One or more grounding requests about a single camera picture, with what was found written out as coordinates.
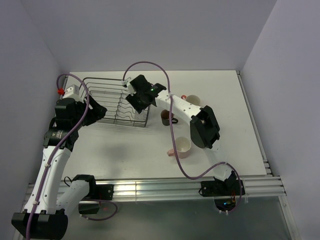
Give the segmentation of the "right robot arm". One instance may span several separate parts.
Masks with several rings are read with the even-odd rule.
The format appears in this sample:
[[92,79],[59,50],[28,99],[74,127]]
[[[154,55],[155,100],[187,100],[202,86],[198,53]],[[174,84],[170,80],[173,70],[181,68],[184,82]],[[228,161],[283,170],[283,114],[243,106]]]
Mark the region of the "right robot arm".
[[182,174],[188,179],[198,180],[213,171],[213,186],[205,186],[208,192],[216,196],[239,196],[244,194],[242,180],[235,168],[227,162],[220,147],[220,126],[213,109],[209,106],[198,106],[174,95],[169,86],[160,83],[152,84],[144,75],[134,79],[123,79],[122,85],[129,90],[126,100],[141,113],[153,105],[169,112],[170,116],[177,116],[189,126],[190,140],[205,152],[206,157],[213,161],[213,166],[199,176],[190,176],[185,170]]

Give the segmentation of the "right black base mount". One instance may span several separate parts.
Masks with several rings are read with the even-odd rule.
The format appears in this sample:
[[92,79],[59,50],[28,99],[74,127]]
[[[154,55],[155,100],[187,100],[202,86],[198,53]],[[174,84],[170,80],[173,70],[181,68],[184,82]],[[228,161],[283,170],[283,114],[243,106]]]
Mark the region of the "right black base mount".
[[[240,195],[240,185],[238,181],[230,186],[218,180],[201,181],[200,185],[201,187],[198,193],[203,197],[231,197]],[[242,195],[244,195],[246,192],[243,181],[241,181],[241,190]]]

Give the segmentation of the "orange mug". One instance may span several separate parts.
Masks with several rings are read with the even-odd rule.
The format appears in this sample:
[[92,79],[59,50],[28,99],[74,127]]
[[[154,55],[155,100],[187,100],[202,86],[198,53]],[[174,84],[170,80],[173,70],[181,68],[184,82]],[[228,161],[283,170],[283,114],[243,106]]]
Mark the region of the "orange mug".
[[201,99],[197,95],[182,95],[181,98],[195,106],[200,106],[201,104]]

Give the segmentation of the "dark grey mug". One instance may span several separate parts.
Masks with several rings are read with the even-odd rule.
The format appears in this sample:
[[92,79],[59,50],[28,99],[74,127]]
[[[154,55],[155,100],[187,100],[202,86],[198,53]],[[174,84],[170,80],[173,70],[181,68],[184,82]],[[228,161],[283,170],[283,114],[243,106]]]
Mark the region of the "dark grey mug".
[[160,117],[161,117],[161,122],[164,126],[169,126],[170,121],[172,122],[172,124],[177,124],[179,122],[179,120],[174,117],[173,113],[171,114],[171,117],[170,117],[170,112],[166,109],[164,109],[160,113]]

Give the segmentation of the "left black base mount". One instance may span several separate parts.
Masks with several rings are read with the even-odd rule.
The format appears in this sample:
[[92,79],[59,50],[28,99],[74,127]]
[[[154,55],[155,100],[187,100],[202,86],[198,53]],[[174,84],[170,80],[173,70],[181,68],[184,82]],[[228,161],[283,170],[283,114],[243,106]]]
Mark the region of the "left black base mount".
[[113,184],[98,184],[96,186],[97,196],[100,200],[111,201],[114,194],[114,185]]

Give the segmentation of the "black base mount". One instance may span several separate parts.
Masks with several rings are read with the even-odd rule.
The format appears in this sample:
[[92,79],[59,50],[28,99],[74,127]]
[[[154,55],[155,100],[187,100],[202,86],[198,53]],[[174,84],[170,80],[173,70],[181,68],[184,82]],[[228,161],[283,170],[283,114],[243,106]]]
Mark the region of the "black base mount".
[[[230,186],[218,180],[201,181],[200,185],[201,187],[198,193],[203,197],[231,197],[240,195],[240,185],[238,181]],[[246,192],[243,181],[241,181],[241,190],[242,195],[244,195]]]
[[111,201],[114,194],[114,185],[113,184],[98,184],[96,186],[97,196],[100,200]]

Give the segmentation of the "dark wire dish rack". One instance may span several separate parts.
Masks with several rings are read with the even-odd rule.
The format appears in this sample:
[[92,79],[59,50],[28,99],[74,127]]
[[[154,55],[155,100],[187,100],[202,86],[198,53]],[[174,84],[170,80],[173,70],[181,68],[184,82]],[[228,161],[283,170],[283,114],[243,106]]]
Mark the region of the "dark wire dish rack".
[[144,124],[135,122],[136,110],[126,100],[130,92],[122,86],[121,81],[121,79],[116,78],[90,76],[83,79],[89,94],[98,104],[107,109],[105,117],[98,122],[129,127],[146,127],[150,108],[145,109],[147,110],[147,118]]

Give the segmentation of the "pink mug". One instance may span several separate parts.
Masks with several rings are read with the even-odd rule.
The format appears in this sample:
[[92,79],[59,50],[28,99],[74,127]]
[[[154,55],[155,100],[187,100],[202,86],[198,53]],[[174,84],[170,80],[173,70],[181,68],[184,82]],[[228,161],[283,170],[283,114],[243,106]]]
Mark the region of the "pink mug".
[[175,146],[178,157],[184,159],[190,154],[192,143],[188,138],[180,136],[175,139]]

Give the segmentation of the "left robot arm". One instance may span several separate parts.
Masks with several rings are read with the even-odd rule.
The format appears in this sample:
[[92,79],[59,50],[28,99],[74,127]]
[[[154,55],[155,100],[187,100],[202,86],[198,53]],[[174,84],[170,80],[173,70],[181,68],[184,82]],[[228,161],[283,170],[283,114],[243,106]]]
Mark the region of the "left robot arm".
[[91,96],[85,101],[66,97],[56,102],[55,117],[44,135],[42,162],[33,191],[22,212],[15,212],[11,219],[12,225],[27,240],[62,239],[67,231],[68,216],[79,202],[96,197],[98,188],[93,175],[76,175],[61,197],[58,190],[79,129],[104,118],[106,112]]

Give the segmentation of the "clear glass cup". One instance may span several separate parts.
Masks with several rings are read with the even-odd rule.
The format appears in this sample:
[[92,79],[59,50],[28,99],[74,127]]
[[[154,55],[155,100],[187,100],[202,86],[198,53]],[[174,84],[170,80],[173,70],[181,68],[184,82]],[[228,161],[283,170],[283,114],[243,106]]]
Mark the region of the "clear glass cup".
[[142,110],[141,113],[136,110],[134,113],[134,121],[138,124],[144,124],[147,119],[147,113],[147,110]]

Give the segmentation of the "aluminium rail frame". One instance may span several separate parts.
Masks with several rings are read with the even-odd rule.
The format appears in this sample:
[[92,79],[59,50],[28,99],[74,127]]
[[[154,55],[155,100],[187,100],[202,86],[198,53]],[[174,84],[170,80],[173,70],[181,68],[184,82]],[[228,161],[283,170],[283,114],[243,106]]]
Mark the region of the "aluminium rail frame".
[[[198,180],[187,178],[156,178],[129,180],[97,180],[98,186],[113,185],[114,202],[155,202],[205,199],[199,194],[202,181],[212,181],[212,177]],[[279,176],[243,177],[242,199],[284,197],[286,191]]]

